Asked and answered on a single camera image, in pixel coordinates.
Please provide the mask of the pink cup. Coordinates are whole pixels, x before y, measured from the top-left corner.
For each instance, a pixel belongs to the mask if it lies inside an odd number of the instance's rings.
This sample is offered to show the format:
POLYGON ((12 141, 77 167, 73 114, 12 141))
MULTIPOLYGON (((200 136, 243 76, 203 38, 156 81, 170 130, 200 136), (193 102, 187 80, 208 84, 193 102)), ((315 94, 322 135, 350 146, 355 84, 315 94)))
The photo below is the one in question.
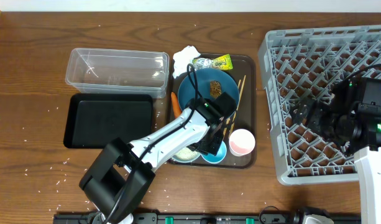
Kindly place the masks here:
POLYGON ((234 156, 250 154, 254 147, 255 137, 246 129, 237 129, 229 137, 229 150, 234 156))

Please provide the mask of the dark blue plate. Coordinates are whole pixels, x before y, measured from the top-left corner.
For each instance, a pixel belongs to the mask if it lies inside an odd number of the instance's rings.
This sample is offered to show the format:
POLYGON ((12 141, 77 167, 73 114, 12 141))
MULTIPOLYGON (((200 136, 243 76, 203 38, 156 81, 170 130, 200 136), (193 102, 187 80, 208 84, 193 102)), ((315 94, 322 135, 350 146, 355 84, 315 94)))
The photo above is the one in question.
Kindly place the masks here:
MULTIPOLYGON (((221 84, 222 92, 230 95, 237 104, 239 97, 237 83, 226 72, 213 68, 204 68, 196 71, 196 78, 198 81, 198 91, 201 93, 203 98, 214 100, 214 98, 210 95, 209 88, 210 81, 216 80, 221 84)), ((186 104, 194 97, 195 89, 191 85, 187 75, 185 75, 185 78, 181 82, 177 91, 177 98, 181 110, 184 110, 186 108, 186 104)))

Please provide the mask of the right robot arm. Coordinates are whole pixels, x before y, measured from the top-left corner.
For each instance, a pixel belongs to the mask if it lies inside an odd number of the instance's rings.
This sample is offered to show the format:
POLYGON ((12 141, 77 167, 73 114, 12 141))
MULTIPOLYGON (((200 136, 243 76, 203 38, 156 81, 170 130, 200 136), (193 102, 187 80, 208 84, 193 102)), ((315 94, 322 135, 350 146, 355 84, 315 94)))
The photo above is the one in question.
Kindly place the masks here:
POLYGON ((331 90, 330 104, 305 98, 291 108, 302 124, 354 157, 362 223, 381 223, 381 80, 350 78, 331 90))

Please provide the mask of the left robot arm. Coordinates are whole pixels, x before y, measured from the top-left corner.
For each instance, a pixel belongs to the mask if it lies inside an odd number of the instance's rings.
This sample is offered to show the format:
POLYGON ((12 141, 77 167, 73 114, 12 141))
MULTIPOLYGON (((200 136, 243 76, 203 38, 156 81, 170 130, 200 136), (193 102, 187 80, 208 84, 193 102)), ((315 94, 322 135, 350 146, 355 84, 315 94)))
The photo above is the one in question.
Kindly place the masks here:
POLYGON ((141 203, 156 170, 182 149, 216 155, 223 140, 221 126, 236 108, 236 100, 227 93, 215 100, 197 96, 158 131, 129 143, 111 141, 79 183, 104 215, 103 223, 122 223, 141 203))

